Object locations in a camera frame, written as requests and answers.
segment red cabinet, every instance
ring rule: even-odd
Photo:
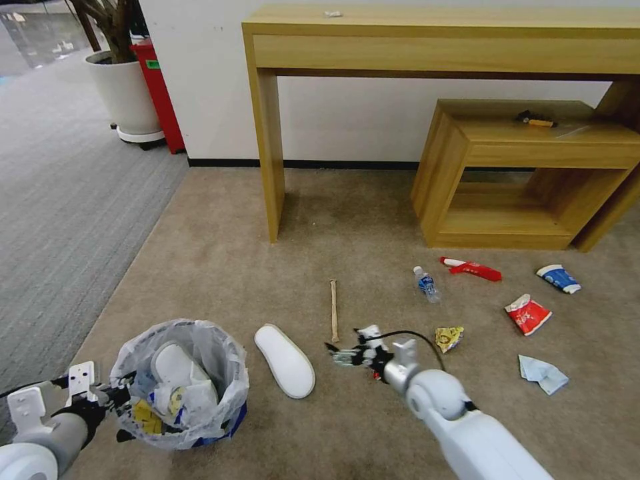
[[[182,139],[178,120],[175,118],[173,105],[169,98],[169,92],[162,78],[158,57],[155,54],[151,39],[144,39],[141,42],[132,45],[131,49],[138,56],[138,61],[142,67],[142,73],[145,76],[151,100],[155,106],[155,111],[160,120],[160,126],[165,133],[167,145],[171,153],[184,151],[185,141]]]

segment black baseboard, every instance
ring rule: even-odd
[[[190,167],[259,167],[257,159],[192,159]],[[348,170],[417,170],[418,162],[285,160],[285,168]]]

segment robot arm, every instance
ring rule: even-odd
[[[420,368],[414,339],[394,342],[392,354],[377,326],[357,332],[361,343],[352,350],[327,345],[334,360],[361,362],[392,386],[436,436],[460,480],[553,480],[498,420],[476,408],[458,379]]]
[[[111,387],[97,383],[93,362],[74,365],[64,382],[69,397],[55,410],[55,388],[40,382],[11,393],[7,402],[17,434],[0,447],[0,480],[56,480],[92,439],[98,425],[112,409],[129,400],[126,388],[133,376]]]

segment plastic garbage bag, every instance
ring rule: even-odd
[[[217,391],[218,404],[212,403],[202,424],[174,433],[150,433],[134,418],[134,409],[121,413],[121,428],[154,447],[169,450],[189,449],[232,436],[247,411],[249,374],[245,368],[246,352],[214,323],[178,319],[153,326],[120,348],[109,375],[111,382],[116,383],[135,371],[135,381],[129,389],[132,402],[148,398],[157,386],[151,373],[151,358],[168,341],[178,342],[204,368]]]

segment carpet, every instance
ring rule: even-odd
[[[65,372],[187,171],[109,129],[87,54],[0,87],[0,391]]]
[[[279,241],[270,245],[257,169],[191,169],[94,325],[76,360],[108,375],[120,346],[174,318],[215,322],[247,350],[249,413],[230,441],[166,452],[118,444],[101,426],[69,478],[189,480],[453,479],[428,430],[364,367],[332,363],[329,279],[337,279],[339,332],[462,325],[444,357],[484,412],[495,416],[556,479],[630,479],[640,468],[640,209],[589,254],[577,251],[425,247],[409,202],[412,172],[286,170]],[[450,275],[441,255],[503,272],[501,283]],[[536,277],[562,263],[584,289],[568,296]],[[430,270],[443,300],[430,305],[412,268]],[[503,307],[522,293],[553,310],[531,337]],[[306,352],[315,390],[286,397],[253,343],[278,325]],[[570,378],[547,396],[520,378],[518,354],[553,363]],[[419,343],[425,368],[437,364]]]

